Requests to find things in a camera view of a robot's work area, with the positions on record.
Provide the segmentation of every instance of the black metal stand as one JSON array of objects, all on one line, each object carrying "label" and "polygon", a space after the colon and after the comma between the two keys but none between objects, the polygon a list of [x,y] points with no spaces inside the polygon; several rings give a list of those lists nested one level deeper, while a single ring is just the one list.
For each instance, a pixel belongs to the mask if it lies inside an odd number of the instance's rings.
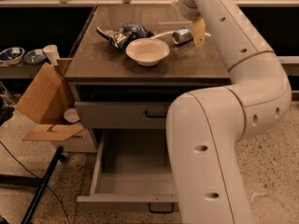
[{"label": "black metal stand", "polygon": [[48,170],[44,174],[43,178],[15,176],[15,175],[0,175],[0,183],[2,183],[2,184],[10,184],[10,185],[18,185],[18,186],[37,188],[36,194],[35,194],[33,200],[31,201],[21,224],[29,224],[30,223],[31,218],[38,206],[38,203],[44,193],[45,188],[48,185],[48,182],[49,182],[50,177],[56,167],[57,162],[65,160],[65,156],[62,154],[63,151],[64,151],[63,147],[58,147],[56,149],[56,152],[49,164]]}]

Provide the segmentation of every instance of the speckled floor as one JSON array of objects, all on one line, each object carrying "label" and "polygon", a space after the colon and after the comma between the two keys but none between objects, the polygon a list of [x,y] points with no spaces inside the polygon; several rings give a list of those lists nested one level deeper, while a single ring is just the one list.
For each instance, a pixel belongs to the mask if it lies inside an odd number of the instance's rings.
[{"label": "speckled floor", "polygon": [[[42,176],[54,154],[49,142],[24,142],[22,138],[36,125],[20,114],[0,128],[0,141],[36,175]],[[271,131],[242,141],[235,150],[244,178],[252,212],[257,224],[299,223],[299,103]],[[41,223],[180,223],[179,213],[88,212],[76,204],[88,192],[95,154],[66,153],[58,162],[49,186],[63,202],[47,189],[32,222]],[[0,147],[0,174],[29,175],[3,147]],[[35,189],[0,186],[0,215],[11,224],[21,223]]]}]

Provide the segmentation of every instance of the black cable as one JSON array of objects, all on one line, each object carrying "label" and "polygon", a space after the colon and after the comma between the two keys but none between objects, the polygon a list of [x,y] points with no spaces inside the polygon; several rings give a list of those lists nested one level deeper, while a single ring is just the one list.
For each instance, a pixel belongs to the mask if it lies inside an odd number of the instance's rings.
[{"label": "black cable", "polygon": [[[36,178],[42,179],[41,177],[35,175],[34,173],[32,173],[29,169],[27,169],[19,160],[17,160],[17,158],[8,150],[8,148],[0,141],[0,144],[2,145],[2,147],[7,151],[7,153],[24,169],[26,170],[29,174],[33,175]],[[64,209],[64,205],[63,202],[59,199],[59,197],[57,196],[57,194],[47,185],[47,188],[50,190],[50,192],[56,197],[56,199],[58,200],[59,204],[61,205],[61,207],[63,208],[65,217],[67,219],[67,222],[70,224],[70,220],[68,218],[68,215]]]}]

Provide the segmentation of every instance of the cup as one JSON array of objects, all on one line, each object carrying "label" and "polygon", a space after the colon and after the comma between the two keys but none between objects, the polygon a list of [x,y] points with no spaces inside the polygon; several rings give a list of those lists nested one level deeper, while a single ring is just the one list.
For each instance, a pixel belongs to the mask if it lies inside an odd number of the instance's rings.
[{"label": "cup", "polygon": [[57,59],[60,59],[60,56],[56,45],[47,45],[45,48],[43,48],[43,51],[45,52],[51,64],[57,64]]}]

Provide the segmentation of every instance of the silver can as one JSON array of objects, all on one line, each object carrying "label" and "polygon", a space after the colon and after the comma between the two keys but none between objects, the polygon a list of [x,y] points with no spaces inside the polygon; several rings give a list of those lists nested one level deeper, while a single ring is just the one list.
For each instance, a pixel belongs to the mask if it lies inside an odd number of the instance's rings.
[{"label": "silver can", "polygon": [[191,30],[188,27],[182,27],[172,34],[175,44],[179,45],[193,39]]}]

